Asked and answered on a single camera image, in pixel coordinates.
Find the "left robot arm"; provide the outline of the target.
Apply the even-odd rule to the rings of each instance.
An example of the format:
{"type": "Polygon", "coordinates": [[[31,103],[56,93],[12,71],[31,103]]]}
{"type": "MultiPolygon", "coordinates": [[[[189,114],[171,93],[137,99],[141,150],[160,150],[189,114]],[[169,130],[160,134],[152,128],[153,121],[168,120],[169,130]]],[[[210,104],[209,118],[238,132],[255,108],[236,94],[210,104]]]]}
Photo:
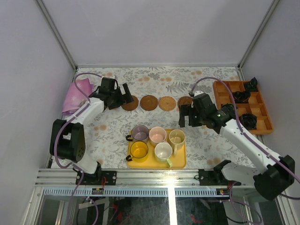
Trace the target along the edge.
{"type": "Polygon", "coordinates": [[[104,77],[97,89],[87,96],[83,105],[65,120],[57,119],[52,125],[50,154],[55,160],[63,159],[79,171],[86,173],[92,185],[102,181],[103,174],[98,171],[99,164],[86,151],[84,127],[105,109],[119,108],[134,101],[128,85],[123,89],[117,80],[104,77]]]}

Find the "dark brown wooden coaster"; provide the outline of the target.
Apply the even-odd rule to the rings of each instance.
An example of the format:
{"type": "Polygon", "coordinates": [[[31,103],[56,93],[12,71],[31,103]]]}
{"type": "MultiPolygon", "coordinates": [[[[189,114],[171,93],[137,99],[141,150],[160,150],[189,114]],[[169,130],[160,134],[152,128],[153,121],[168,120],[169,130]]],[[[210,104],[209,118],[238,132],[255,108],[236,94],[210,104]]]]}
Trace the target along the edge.
{"type": "Polygon", "coordinates": [[[124,110],[132,111],[138,107],[139,105],[138,98],[136,96],[132,96],[132,98],[134,100],[133,102],[121,106],[124,110]]]}

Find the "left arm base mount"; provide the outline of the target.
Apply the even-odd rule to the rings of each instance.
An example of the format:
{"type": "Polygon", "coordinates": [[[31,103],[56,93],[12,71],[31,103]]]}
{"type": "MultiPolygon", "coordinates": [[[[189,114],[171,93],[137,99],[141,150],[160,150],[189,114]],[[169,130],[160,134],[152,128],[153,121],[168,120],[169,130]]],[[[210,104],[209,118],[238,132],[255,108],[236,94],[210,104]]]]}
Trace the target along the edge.
{"type": "Polygon", "coordinates": [[[100,173],[95,174],[83,174],[83,180],[81,182],[80,178],[82,176],[81,172],[77,173],[76,184],[88,185],[88,186],[115,186],[117,180],[116,171],[101,171],[100,173]]]}

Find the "pale green mug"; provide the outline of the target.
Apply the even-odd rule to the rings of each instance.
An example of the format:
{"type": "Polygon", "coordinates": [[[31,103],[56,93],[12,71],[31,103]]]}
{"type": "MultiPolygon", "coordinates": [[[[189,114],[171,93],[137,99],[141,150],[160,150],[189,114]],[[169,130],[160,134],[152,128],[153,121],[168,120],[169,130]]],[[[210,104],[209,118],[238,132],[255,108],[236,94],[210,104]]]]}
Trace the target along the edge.
{"type": "Polygon", "coordinates": [[[169,144],[173,149],[173,155],[177,155],[178,150],[184,146],[185,140],[185,133],[180,129],[174,129],[169,133],[169,144]]]}

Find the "reddish brown wooden coaster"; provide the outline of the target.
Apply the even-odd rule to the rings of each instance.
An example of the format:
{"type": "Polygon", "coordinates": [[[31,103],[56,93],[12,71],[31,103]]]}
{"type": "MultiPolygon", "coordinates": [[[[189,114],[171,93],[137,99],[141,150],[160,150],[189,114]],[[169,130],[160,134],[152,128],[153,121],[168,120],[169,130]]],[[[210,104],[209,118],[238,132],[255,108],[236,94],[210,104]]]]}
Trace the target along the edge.
{"type": "Polygon", "coordinates": [[[181,105],[191,105],[192,102],[193,102],[193,100],[191,97],[183,96],[178,100],[177,105],[180,108],[181,105]]]}

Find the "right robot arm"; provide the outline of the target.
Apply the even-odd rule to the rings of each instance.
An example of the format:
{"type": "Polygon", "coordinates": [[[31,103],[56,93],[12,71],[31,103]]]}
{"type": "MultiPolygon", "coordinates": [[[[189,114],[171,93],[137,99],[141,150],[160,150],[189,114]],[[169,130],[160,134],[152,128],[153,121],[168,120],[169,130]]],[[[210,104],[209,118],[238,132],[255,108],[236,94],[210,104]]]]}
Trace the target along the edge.
{"type": "Polygon", "coordinates": [[[201,91],[192,98],[193,103],[180,106],[179,126],[206,126],[227,138],[253,163],[255,169],[236,165],[233,162],[221,163],[221,169],[214,172],[214,181],[224,185],[228,181],[238,181],[253,185],[266,200],[274,200],[299,177],[295,175],[295,161],[289,155],[282,157],[274,152],[239,122],[237,113],[230,107],[216,108],[210,96],[201,91]]]}

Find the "woven rattan coaster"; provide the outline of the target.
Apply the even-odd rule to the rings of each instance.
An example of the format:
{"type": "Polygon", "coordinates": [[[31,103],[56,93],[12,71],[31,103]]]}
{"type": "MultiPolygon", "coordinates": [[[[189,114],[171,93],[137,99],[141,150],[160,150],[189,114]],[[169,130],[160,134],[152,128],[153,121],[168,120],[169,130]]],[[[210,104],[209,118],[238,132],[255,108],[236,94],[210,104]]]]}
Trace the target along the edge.
{"type": "Polygon", "coordinates": [[[158,105],[160,109],[168,112],[173,110],[176,107],[176,101],[173,97],[165,96],[160,98],[158,105]]]}

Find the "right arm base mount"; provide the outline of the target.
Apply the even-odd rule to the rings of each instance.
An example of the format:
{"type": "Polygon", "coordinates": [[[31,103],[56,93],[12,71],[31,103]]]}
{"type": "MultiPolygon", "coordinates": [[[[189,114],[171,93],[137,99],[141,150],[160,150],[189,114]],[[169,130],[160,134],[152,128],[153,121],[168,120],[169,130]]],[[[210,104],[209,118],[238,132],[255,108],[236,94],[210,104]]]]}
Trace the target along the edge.
{"type": "Polygon", "coordinates": [[[199,182],[201,186],[228,186],[233,181],[227,180],[221,172],[214,170],[198,170],[199,182]]]}

